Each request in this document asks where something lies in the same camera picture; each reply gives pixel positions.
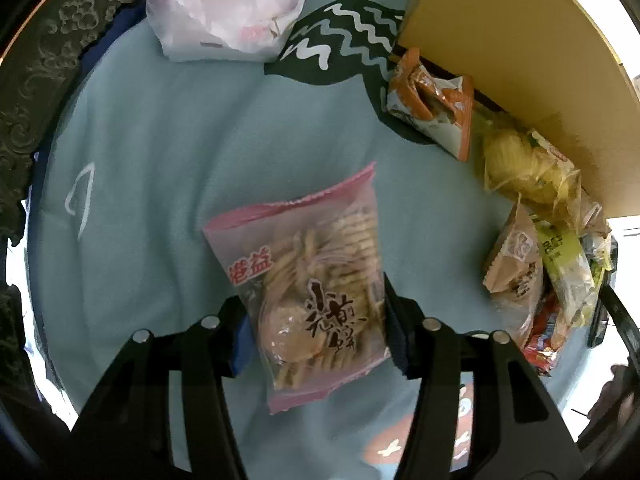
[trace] green snack package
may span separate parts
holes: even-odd
[[[562,305],[564,322],[571,324],[584,308],[593,310],[598,299],[589,261],[571,227],[558,227],[538,217],[533,221],[542,261]]]

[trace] transparent plastic packaging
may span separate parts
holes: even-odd
[[[606,238],[611,228],[604,217],[602,206],[582,190],[580,198],[580,236],[597,235]]]
[[[587,234],[582,237],[580,243],[591,266],[591,275],[593,276],[596,293],[582,308],[577,319],[574,320],[574,328],[587,326],[591,323],[591,318],[593,317],[598,301],[598,295],[604,282],[605,272],[613,270],[613,262],[611,261],[611,234],[606,237],[599,234]]]
[[[324,399],[387,356],[373,165],[292,202],[204,228],[252,320],[271,413]]]
[[[146,0],[146,16],[174,61],[274,61],[305,0]]]

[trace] yellow snack bag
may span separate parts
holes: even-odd
[[[598,299],[589,262],[572,228],[554,226],[539,217],[533,220],[543,264],[562,305],[564,321],[571,324]]]
[[[580,229],[580,170],[536,130],[499,128],[485,135],[484,188],[499,190],[553,224]]]

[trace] metal bolt head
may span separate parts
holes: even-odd
[[[425,328],[425,330],[428,330],[429,332],[437,332],[442,328],[442,323],[439,322],[434,317],[427,317],[422,322],[422,326]]]
[[[138,330],[131,338],[136,343],[143,343],[149,339],[150,335],[149,330]]]
[[[220,324],[220,318],[218,316],[207,316],[200,324],[208,330],[213,330]]]
[[[507,334],[504,330],[498,330],[497,332],[494,332],[494,341],[500,343],[501,345],[506,345],[509,341],[511,341],[511,338],[509,337],[509,334]]]

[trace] brown snack packet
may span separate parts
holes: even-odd
[[[543,267],[538,234],[520,199],[487,261],[484,286],[500,311],[507,332],[523,348],[542,294]]]

